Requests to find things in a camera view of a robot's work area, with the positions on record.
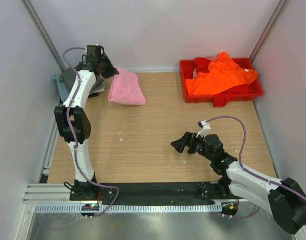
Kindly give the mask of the pink t-shirt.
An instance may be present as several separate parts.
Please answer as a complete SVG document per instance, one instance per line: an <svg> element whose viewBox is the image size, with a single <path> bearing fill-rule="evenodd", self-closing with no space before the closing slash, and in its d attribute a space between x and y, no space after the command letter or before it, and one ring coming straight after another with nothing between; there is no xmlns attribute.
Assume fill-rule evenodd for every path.
<svg viewBox="0 0 306 240"><path fill-rule="evenodd" d="M141 91L138 77L121 67L116 67L118 74L113 76L108 100L113 103L144 106L146 99Z"/></svg>

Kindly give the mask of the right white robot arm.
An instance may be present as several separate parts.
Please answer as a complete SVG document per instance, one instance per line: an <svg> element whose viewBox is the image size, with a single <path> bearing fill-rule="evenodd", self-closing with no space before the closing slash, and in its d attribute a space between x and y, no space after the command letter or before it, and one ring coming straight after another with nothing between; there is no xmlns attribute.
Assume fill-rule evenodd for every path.
<svg viewBox="0 0 306 240"><path fill-rule="evenodd" d="M202 137L186 132L171 142L178 153L188 148L188 154L199 154L210 161L210 166L224 181L218 192L224 198L232 195L248 200L267 213L285 232L296 234L306 225L306 195L299 184L291 179L269 177L245 165L227 153L219 137Z"/></svg>

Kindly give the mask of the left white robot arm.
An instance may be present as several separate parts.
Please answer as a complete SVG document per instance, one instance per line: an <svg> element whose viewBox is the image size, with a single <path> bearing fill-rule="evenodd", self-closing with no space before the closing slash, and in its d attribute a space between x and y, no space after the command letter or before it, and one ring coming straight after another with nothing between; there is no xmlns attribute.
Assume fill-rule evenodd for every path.
<svg viewBox="0 0 306 240"><path fill-rule="evenodd" d="M91 123L85 113L85 106L91 89L98 78L108 79L119 72L112 65L101 45L88 45L83 49L77 66L70 65L75 80L67 99L55 107L54 114L59 135L67 143L72 153L75 178L71 186L71 198L93 200L98 196L100 186L91 166L89 137Z"/></svg>

